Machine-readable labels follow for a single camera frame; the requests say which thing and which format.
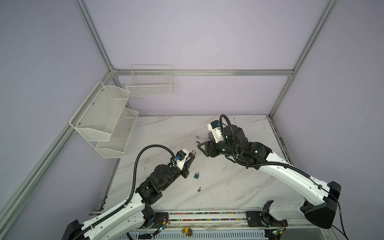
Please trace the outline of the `brass padlock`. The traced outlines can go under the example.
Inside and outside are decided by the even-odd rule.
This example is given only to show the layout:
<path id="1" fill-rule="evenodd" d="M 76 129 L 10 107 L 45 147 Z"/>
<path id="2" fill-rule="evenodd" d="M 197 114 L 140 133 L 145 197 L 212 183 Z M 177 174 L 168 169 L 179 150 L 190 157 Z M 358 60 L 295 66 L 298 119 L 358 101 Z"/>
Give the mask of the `brass padlock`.
<path id="1" fill-rule="evenodd" d="M 192 152 L 189 153 L 190 159 L 194 159 L 196 157 L 196 150 L 193 150 Z"/>

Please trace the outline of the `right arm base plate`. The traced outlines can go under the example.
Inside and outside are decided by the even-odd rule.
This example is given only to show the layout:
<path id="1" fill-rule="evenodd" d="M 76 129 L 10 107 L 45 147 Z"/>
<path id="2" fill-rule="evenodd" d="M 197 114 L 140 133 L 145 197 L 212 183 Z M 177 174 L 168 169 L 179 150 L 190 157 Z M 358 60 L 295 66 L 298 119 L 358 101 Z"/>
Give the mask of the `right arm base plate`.
<path id="1" fill-rule="evenodd" d="M 288 225 L 287 220 L 277 220 L 270 214 L 270 207 L 274 201 L 269 200 L 261 211 L 246 211 L 248 227 L 283 227 Z"/>

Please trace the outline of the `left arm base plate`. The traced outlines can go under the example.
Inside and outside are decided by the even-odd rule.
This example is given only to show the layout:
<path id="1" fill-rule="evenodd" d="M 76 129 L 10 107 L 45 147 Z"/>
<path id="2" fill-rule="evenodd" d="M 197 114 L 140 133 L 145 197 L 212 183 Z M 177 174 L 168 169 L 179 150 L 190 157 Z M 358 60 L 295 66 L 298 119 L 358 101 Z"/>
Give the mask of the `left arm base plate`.
<path id="1" fill-rule="evenodd" d="M 168 212 L 156 212 L 154 218 L 149 223 L 144 223 L 138 229 L 158 229 L 163 225 L 163 222 L 167 222 L 168 220 Z"/>

